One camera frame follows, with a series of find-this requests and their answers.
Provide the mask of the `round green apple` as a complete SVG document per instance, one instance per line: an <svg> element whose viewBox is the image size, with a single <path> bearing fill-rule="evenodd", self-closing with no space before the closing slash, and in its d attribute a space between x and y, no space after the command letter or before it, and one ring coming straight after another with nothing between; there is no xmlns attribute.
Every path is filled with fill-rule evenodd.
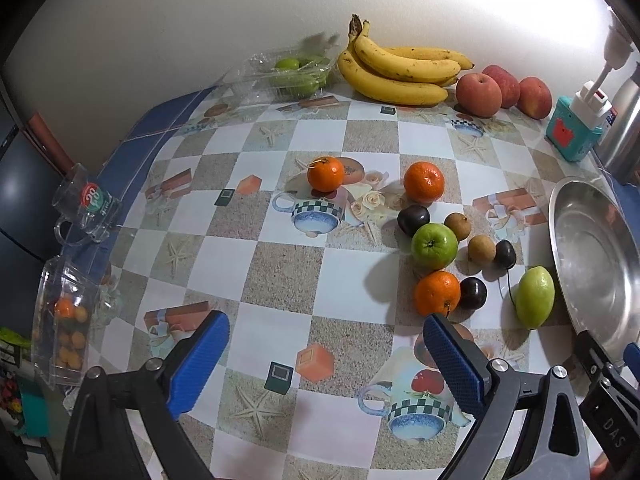
<svg viewBox="0 0 640 480"><path fill-rule="evenodd" d="M427 223L418 229L411 240L411 255L425 269L438 271L454 261L458 253L458 239L448 226Z"/></svg>

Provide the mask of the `small stemmed orange tangerine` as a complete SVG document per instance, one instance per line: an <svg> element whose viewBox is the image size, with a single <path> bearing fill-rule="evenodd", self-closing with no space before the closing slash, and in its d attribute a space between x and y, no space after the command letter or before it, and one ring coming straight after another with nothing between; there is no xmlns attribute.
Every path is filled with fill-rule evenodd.
<svg viewBox="0 0 640 480"><path fill-rule="evenodd" d="M344 165L333 156L318 157L307 167L307 180L310 186L320 193L336 191L344 179Z"/></svg>

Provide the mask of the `right red apple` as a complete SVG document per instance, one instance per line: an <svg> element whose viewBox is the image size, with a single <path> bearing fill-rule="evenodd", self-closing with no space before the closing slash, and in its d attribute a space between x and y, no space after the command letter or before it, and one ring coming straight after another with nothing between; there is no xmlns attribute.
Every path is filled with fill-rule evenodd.
<svg viewBox="0 0 640 480"><path fill-rule="evenodd" d="M552 94L547 85L537 77L526 77L520 81L518 109L533 119L546 118L552 109Z"/></svg>

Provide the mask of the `large orange tangerine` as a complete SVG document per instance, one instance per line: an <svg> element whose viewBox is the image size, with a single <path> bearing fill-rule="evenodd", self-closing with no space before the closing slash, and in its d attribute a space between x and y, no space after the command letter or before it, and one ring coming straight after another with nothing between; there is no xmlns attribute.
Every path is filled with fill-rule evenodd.
<svg viewBox="0 0 640 480"><path fill-rule="evenodd" d="M415 162L404 175L405 192L410 200L430 204L439 200L445 192L445 178L431 162Z"/></svg>

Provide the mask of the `clear box of kumquats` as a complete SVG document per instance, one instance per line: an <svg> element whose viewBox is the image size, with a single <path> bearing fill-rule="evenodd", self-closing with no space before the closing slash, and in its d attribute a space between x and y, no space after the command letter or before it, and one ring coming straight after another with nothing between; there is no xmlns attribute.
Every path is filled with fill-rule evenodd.
<svg viewBox="0 0 640 480"><path fill-rule="evenodd" d="M51 389L75 387L87 368L90 325L100 299L98 285L63 256L42 269L37 292L30 357Z"/></svg>

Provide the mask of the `elongated green mango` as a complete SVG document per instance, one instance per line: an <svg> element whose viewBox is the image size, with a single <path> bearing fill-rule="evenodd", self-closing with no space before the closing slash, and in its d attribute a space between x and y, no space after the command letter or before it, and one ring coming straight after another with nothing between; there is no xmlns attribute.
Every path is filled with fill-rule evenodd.
<svg viewBox="0 0 640 480"><path fill-rule="evenodd" d="M547 321L555 297L554 281L543 266L528 269L516 288L516 316L528 330L536 330Z"/></svg>

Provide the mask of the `steel round plate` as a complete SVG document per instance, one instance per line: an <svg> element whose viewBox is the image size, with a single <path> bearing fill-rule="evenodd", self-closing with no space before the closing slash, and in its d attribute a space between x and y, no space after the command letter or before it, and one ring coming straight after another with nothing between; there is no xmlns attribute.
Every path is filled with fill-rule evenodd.
<svg viewBox="0 0 640 480"><path fill-rule="evenodd" d="M616 203L592 183L566 178L549 200L552 257L574 330L612 362L639 341L639 252Z"/></svg>

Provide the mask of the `steel kettle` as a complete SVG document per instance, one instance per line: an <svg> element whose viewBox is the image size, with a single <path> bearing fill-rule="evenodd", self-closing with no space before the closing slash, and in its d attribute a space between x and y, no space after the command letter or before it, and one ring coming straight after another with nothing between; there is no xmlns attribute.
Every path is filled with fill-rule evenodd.
<svg viewBox="0 0 640 480"><path fill-rule="evenodd" d="M629 183L639 166L640 67L622 84L594 148L600 165L620 184Z"/></svg>

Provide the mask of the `clear box of limes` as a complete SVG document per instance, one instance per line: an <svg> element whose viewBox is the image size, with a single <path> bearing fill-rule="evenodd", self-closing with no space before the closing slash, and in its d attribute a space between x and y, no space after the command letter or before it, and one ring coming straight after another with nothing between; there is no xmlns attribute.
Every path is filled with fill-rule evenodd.
<svg viewBox="0 0 640 480"><path fill-rule="evenodd" d="M270 104L321 96L340 47L290 47L260 52L233 67L220 85L240 104Z"/></svg>

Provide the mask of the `brown longan lower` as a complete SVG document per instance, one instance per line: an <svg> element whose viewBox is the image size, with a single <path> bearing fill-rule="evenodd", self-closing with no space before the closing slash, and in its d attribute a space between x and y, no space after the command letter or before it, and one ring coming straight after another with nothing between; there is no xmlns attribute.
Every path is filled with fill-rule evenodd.
<svg viewBox="0 0 640 480"><path fill-rule="evenodd" d="M469 240L468 257L479 266L492 263L496 256L496 243L484 234L475 235Z"/></svg>

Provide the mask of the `dark plum with stem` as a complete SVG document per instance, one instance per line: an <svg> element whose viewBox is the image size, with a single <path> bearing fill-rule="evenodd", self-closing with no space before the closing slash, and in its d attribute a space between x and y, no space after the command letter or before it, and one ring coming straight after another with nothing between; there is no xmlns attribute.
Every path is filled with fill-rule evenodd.
<svg viewBox="0 0 640 480"><path fill-rule="evenodd" d="M498 268L505 276L508 283L508 294L514 304L511 292L510 271L516 265L516 253L512 244L508 240L499 240L496 244L496 253L494 258L494 266Z"/></svg>

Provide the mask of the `yellow banana bunch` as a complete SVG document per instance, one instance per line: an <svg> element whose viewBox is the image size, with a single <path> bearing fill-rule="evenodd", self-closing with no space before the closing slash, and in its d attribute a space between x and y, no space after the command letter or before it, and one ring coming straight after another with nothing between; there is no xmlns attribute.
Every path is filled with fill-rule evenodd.
<svg viewBox="0 0 640 480"><path fill-rule="evenodd" d="M370 23L354 14L337 67L355 91L371 100L430 107L446 101L448 88L474 63L444 48L381 47L370 37Z"/></svg>

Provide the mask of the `brown longan upper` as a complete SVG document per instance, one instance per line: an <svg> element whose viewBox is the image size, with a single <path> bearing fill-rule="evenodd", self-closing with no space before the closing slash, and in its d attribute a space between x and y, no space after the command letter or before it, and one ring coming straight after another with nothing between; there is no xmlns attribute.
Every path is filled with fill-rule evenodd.
<svg viewBox="0 0 640 480"><path fill-rule="evenodd" d="M457 237L459 242L466 240L472 231L471 220L461 212L452 212L451 214L448 214L444 225L454 232L454 235Z"/></svg>

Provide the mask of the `front red apple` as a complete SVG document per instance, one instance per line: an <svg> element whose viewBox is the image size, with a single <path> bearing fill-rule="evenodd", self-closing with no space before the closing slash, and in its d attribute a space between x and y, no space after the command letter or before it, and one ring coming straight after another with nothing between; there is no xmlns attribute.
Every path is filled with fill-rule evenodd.
<svg viewBox="0 0 640 480"><path fill-rule="evenodd" d="M457 82L456 99L471 115L489 118L500 110L502 93L491 76L472 73L464 75Z"/></svg>

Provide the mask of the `brown longan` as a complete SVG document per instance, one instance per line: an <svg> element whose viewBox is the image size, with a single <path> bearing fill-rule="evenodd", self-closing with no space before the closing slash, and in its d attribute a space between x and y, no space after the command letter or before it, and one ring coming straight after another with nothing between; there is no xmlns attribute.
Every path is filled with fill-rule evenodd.
<svg viewBox="0 0 640 480"><path fill-rule="evenodd" d="M444 225L454 232L454 235L457 237L459 242L466 240L472 231L471 220L461 212L452 212L451 214L448 214Z"/></svg>
<svg viewBox="0 0 640 480"><path fill-rule="evenodd" d="M496 243L484 234L475 235L469 240L468 257L479 266L492 263L496 256Z"/></svg>

